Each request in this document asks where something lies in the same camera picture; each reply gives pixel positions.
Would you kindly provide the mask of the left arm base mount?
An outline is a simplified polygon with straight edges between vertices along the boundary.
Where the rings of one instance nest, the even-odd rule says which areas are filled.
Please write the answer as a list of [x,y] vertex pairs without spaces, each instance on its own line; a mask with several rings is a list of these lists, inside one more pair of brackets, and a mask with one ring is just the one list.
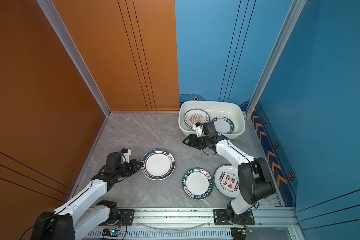
[[131,226],[134,221],[134,216],[135,216],[134,209],[121,209],[121,210],[119,210],[119,217],[116,221],[114,221],[112,223],[110,221],[106,221],[106,222],[99,224],[99,226],[112,227],[112,228],[115,228],[115,227],[118,227],[121,225]]

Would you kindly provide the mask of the green red rim plate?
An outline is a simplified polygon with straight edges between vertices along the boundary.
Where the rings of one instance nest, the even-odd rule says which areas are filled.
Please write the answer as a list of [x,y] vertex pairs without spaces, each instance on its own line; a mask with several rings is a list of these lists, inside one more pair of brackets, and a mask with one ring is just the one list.
[[150,180],[161,181],[168,178],[175,170],[174,156],[163,149],[149,151],[142,158],[142,172]]

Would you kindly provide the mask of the orange sunburst plate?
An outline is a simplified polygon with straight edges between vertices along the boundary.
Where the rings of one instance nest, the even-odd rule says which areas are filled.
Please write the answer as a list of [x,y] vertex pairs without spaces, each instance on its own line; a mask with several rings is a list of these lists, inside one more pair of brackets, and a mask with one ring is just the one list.
[[184,122],[190,129],[192,129],[196,123],[203,124],[209,121],[209,114],[201,109],[191,109],[184,114]]

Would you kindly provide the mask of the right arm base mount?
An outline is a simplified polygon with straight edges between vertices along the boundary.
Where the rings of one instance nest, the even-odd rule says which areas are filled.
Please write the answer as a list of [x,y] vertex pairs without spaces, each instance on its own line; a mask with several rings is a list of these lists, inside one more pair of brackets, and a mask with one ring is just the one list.
[[254,226],[255,217],[252,210],[247,210],[240,215],[229,212],[229,209],[214,209],[214,223],[217,226],[222,225],[247,225]]

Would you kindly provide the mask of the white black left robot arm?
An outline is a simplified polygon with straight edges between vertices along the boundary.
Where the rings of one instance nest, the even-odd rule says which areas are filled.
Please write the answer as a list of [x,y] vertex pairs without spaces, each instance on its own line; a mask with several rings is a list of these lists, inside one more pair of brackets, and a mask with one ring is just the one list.
[[126,226],[117,202],[100,201],[115,184],[137,173],[143,163],[130,159],[131,151],[110,153],[89,184],[52,212],[40,214],[31,227],[32,240],[81,240],[98,225]]

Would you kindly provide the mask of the green lettered rim plate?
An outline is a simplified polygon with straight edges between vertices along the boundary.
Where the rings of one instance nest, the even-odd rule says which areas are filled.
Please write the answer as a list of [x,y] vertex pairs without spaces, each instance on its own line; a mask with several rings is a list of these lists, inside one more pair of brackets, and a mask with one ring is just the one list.
[[203,168],[189,169],[182,178],[182,187],[185,194],[193,200],[208,198],[213,189],[213,177]]
[[235,130],[235,125],[232,120],[226,117],[216,117],[212,119],[215,129],[221,134],[231,134]]

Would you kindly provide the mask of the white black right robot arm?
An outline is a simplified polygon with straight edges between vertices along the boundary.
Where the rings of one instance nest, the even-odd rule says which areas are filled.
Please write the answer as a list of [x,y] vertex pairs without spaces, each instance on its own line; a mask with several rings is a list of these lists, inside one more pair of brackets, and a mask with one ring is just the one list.
[[188,135],[183,144],[201,151],[211,149],[238,170],[240,194],[227,204],[224,218],[232,224],[239,224],[260,200],[276,193],[269,164],[264,158],[255,158],[240,150],[216,130],[213,122],[196,123],[194,130],[196,133]]

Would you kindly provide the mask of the white plate red characters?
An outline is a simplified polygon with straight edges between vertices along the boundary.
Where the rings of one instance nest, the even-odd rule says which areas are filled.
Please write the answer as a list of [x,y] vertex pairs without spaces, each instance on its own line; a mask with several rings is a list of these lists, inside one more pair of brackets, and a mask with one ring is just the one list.
[[235,199],[240,194],[238,170],[233,165],[221,165],[215,170],[214,185],[223,196]]

